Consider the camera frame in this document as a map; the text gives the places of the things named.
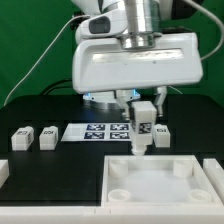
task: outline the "black table surface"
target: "black table surface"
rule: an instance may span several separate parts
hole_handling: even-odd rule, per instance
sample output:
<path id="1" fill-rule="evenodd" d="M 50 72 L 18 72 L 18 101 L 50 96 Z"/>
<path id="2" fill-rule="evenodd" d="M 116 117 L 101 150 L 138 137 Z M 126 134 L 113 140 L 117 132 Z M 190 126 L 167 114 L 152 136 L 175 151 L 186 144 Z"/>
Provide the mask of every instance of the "black table surface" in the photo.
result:
<path id="1" fill-rule="evenodd" d="M 224 109 L 200 95 L 168 96 L 165 116 L 171 147 L 148 147 L 147 155 L 195 155 L 202 164 L 224 166 Z M 10 177 L 0 189 L 0 206 L 100 206 L 105 155 L 131 155 L 130 142 L 61 142 L 68 123 L 124 122 L 120 111 L 86 107 L 81 96 L 24 96 L 0 110 L 0 160 Z M 27 152 L 13 152 L 11 136 L 31 126 L 35 140 Z M 57 126 L 55 151 L 40 151 L 44 127 Z"/>

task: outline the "circular hole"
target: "circular hole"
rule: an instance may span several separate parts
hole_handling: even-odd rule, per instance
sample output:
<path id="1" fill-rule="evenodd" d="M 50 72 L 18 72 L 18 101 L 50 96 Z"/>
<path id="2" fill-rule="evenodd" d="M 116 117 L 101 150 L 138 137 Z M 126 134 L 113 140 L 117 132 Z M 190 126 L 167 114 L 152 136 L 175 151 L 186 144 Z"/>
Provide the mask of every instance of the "circular hole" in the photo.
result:
<path id="1" fill-rule="evenodd" d="M 122 189 L 116 189 L 110 191 L 108 194 L 108 200 L 110 202 L 125 202 L 129 201 L 131 198 L 131 194 L 128 191 Z"/>
<path id="2" fill-rule="evenodd" d="M 192 190 L 189 194 L 191 202 L 207 203 L 212 201 L 212 196 L 209 192 L 203 190 Z"/>

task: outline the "cable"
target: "cable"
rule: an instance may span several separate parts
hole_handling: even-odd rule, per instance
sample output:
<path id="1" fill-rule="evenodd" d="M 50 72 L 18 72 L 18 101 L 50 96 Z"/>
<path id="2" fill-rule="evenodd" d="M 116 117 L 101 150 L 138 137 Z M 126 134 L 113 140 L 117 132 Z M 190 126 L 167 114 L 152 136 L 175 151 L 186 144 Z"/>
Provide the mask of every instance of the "cable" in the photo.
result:
<path id="1" fill-rule="evenodd" d="M 57 81 L 55 83 L 52 83 L 51 85 L 47 86 L 39 95 L 44 95 L 48 90 L 52 89 L 53 87 L 63 84 L 63 83 L 66 83 L 66 82 L 71 82 L 71 81 L 72 81 L 72 79 L 63 79 L 63 80 Z"/>
<path id="2" fill-rule="evenodd" d="M 221 31 L 221 39 L 220 39 L 219 44 L 217 45 L 217 47 L 214 50 L 212 50 L 210 53 L 208 53 L 207 55 L 205 55 L 204 57 L 201 58 L 201 60 L 204 61 L 205 59 L 207 59 L 207 58 L 211 57 L 213 54 L 215 54 L 222 47 L 222 45 L 224 43 L 224 25 L 223 25 L 222 21 L 217 16 L 215 16 L 213 13 L 211 13 L 204 7 L 200 6 L 199 4 L 193 2 L 192 0 L 182 0 L 182 1 L 189 4 L 191 7 L 197 9 L 198 11 L 203 13 L 205 16 L 207 16 L 208 18 L 213 20 L 217 24 L 217 26 L 219 27 L 219 29 Z"/>
<path id="3" fill-rule="evenodd" d="M 47 49 L 44 51 L 44 53 L 40 56 L 40 58 L 37 60 L 37 62 L 33 65 L 33 67 L 29 70 L 29 72 L 24 76 L 24 78 L 22 80 L 20 80 L 16 86 L 11 90 L 11 92 L 8 94 L 8 96 L 6 97 L 6 100 L 4 102 L 4 106 L 6 106 L 6 104 L 8 103 L 8 100 L 10 99 L 11 95 L 16 91 L 16 89 L 29 77 L 29 75 L 32 73 L 32 71 L 37 67 L 37 65 L 41 62 L 41 60 L 44 58 L 44 56 L 46 55 L 46 53 L 50 50 L 50 48 L 54 45 L 54 43 L 58 40 L 58 38 L 60 37 L 60 35 L 64 32 L 65 28 L 72 22 L 75 21 L 77 19 L 80 18 L 89 18 L 88 15 L 85 16 L 76 16 L 72 19 L 70 19 L 64 26 L 63 28 L 60 30 L 60 32 L 57 34 L 57 36 L 54 38 L 54 40 L 51 42 L 51 44 L 47 47 Z"/>
<path id="4" fill-rule="evenodd" d="M 173 86 L 168 86 L 170 89 L 173 89 L 175 90 L 176 92 L 180 93 L 181 95 L 183 95 L 183 93 L 179 90 L 179 89 L 176 89 L 174 88 Z"/>
<path id="5" fill-rule="evenodd" d="M 49 89 L 45 95 L 49 95 L 51 92 L 53 92 L 54 90 L 57 90 L 57 89 L 73 89 L 72 86 L 58 86 L 58 87 L 53 87 L 51 89 Z"/>

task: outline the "green backdrop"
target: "green backdrop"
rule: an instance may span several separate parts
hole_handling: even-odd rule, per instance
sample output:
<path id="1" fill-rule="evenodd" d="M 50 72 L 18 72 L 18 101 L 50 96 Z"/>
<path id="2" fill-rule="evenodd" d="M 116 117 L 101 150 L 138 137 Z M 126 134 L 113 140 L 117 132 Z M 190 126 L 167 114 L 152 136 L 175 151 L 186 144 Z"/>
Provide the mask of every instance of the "green backdrop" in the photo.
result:
<path id="1" fill-rule="evenodd" d="M 206 0 L 204 6 L 224 21 L 224 1 Z M 0 3 L 0 107 L 15 84 L 20 81 L 53 40 L 61 27 L 78 9 L 70 0 L 1 0 Z M 197 12 L 191 19 L 167 21 L 164 27 L 184 25 L 197 32 L 200 53 L 205 55 L 218 43 L 220 32 L 213 22 Z M 13 98 L 39 94 L 49 84 L 71 78 L 75 50 L 74 33 L 68 28 L 41 64 L 16 91 Z M 211 96 L 224 106 L 224 48 L 203 62 L 204 78 L 193 86 L 179 87 L 185 94 Z M 74 94 L 72 90 L 54 94 Z M 141 90 L 150 94 L 150 90 Z"/>

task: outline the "white block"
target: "white block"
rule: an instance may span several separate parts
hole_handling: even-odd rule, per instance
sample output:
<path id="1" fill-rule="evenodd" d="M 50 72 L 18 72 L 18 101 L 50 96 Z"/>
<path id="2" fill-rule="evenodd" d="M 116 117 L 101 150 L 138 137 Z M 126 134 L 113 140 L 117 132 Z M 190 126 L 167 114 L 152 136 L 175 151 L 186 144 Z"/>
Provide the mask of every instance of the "white block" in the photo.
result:
<path id="1" fill-rule="evenodd" d="M 170 147 L 170 132 L 166 125 L 155 125 L 153 130 L 153 138 L 157 148 Z"/>
<path id="2" fill-rule="evenodd" d="M 129 136 L 131 142 L 136 145 L 151 145 L 153 142 L 152 133 L 138 134 L 133 128 L 130 128 Z"/>
<path id="3" fill-rule="evenodd" d="M 32 127 L 19 128 L 11 140 L 13 151 L 27 151 L 34 141 L 34 129 Z"/>
<path id="4" fill-rule="evenodd" d="M 54 150 L 58 142 L 58 128 L 44 128 L 40 135 L 40 150 Z"/>
<path id="5" fill-rule="evenodd" d="M 150 101 L 133 102 L 135 121 L 155 122 L 157 110 Z"/>
<path id="6" fill-rule="evenodd" d="M 9 177 L 8 160 L 0 160 L 0 188 Z"/>

